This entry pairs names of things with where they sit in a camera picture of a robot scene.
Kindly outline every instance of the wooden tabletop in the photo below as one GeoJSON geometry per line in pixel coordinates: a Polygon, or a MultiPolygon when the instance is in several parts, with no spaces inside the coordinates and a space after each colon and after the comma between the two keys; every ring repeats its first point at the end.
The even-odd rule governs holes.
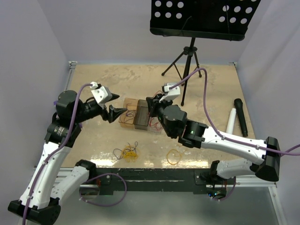
{"type": "MultiPolygon", "coordinates": [[[[125,98],[145,99],[152,97],[161,86],[168,82],[180,80],[176,70],[172,67],[165,76],[161,73],[168,65],[78,65],[76,67],[70,89],[78,91],[79,88],[92,81],[101,83],[110,89],[112,93],[120,95],[120,98],[109,102],[114,107],[123,107],[125,98]]],[[[240,82],[234,65],[202,65],[208,72],[207,108],[211,119],[220,131],[225,131],[229,113],[236,98],[244,102],[244,113],[248,128],[249,138],[254,138],[249,114],[244,101],[240,82]]],[[[184,65],[178,65],[182,73],[184,65]]],[[[181,98],[174,100],[174,105],[179,105],[187,112],[187,117],[201,123],[209,122],[203,110],[204,76],[192,76],[187,85],[185,105],[180,106],[181,98]]],[[[89,88],[85,88],[80,99],[85,101],[92,94],[89,88]]],[[[239,122],[236,118],[233,130],[234,135],[241,136],[239,122]]],[[[95,117],[83,123],[82,132],[78,136],[73,149],[65,159],[63,167],[74,167],[80,159],[94,162],[97,167],[132,167],[132,168],[208,168],[214,160],[232,160],[238,158],[217,150],[186,148],[178,143],[177,139],[166,136],[164,131],[138,130],[123,128],[118,121],[109,124],[102,121],[101,116],[95,117]],[[116,160],[113,155],[115,148],[123,149],[130,143],[138,142],[138,158],[135,162],[127,162],[125,159],[116,160]],[[179,163],[171,165],[166,155],[171,149],[181,153],[169,154],[169,161],[173,164],[179,159],[179,163]]]]}

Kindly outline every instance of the music stand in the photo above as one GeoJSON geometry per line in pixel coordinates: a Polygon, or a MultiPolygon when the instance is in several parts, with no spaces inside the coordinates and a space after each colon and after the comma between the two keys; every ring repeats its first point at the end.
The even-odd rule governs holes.
{"type": "MultiPolygon", "coordinates": [[[[180,79],[189,74],[194,56],[199,68],[196,38],[242,41],[248,25],[261,0],[152,0],[150,32],[164,37],[179,36],[192,38],[190,46],[161,74],[175,66],[180,79]],[[187,55],[183,77],[176,62],[187,55]]],[[[188,81],[185,81],[181,106],[184,105],[188,81]]]]}

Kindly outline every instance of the white cylinder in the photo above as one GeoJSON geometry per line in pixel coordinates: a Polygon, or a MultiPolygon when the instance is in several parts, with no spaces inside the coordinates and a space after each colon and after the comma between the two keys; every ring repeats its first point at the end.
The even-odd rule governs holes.
{"type": "Polygon", "coordinates": [[[236,109],[233,108],[230,112],[229,120],[228,120],[228,123],[227,123],[226,133],[228,133],[228,134],[233,134],[235,115],[236,115],[236,109]]]}

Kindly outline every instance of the floor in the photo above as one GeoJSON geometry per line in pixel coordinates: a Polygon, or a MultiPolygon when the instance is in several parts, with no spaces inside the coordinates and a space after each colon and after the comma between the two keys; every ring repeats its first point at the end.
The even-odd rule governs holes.
{"type": "MultiPolygon", "coordinates": [[[[78,91],[84,83],[96,81],[110,89],[112,93],[120,95],[109,104],[114,107],[122,107],[124,98],[145,99],[152,97],[161,86],[167,82],[178,82],[179,76],[172,67],[165,76],[161,73],[168,65],[78,65],[76,67],[70,89],[78,91]]],[[[234,65],[202,65],[208,72],[207,108],[216,127],[226,130],[229,113],[236,98],[244,102],[244,113],[248,127],[249,138],[254,138],[249,114],[243,98],[242,90],[234,65]]],[[[184,65],[178,65],[182,73],[184,65]]],[[[204,77],[194,75],[187,86],[185,105],[181,107],[187,112],[189,119],[208,124],[203,110],[203,84],[204,77]]],[[[91,97],[88,88],[84,89],[81,100],[91,97]]],[[[181,103],[181,96],[174,101],[174,105],[181,103]]],[[[236,118],[233,134],[241,136],[238,120],[236,118]]],[[[208,168],[214,160],[232,160],[238,157],[217,150],[189,149],[183,147],[175,139],[166,136],[164,131],[144,131],[123,128],[118,121],[109,124],[96,117],[83,123],[82,132],[63,167],[74,167],[80,159],[94,162],[97,167],[132,167],[132,168],[208,168]],[[138,159],[135,162],[127,162],[125,159],[116,160],[113,155],[115,148],[123,149],[128,143],[133,145],[138,142],[138,159]],[[169,154],[169,162],[166,155],[171,149],[181,152],[169,154]]]]}

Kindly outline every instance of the gray wall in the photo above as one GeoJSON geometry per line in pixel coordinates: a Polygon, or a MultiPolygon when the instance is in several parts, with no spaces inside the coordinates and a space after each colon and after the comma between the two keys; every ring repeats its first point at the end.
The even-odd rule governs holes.
{"type": "Polygon", "coordinates": [[[0,220],[29,183],[68,75],[68,61],[37,0],[0,4],[0,220]]]}
{"type": "MultiPolygon", "coordinates": [[[[190,42],[187,37],[150,33],[151,0],[38,1],[69,60],[171,62],[190,42]]],[[[200,62],[237,61],[270,2],[261,2],[243,41],[197,39],[200,62]]]]}
{"type": "MultiPolygon", "coordinates": [[[[256,136],[276,137],[282,150],[300,143],[299,12],[298,0],[273,0],[238,62],[256,136]]],[[[279,197],[291,225],[300,221],[299,160],[300,157],[282,157],[278,183],[279,197]]]]}

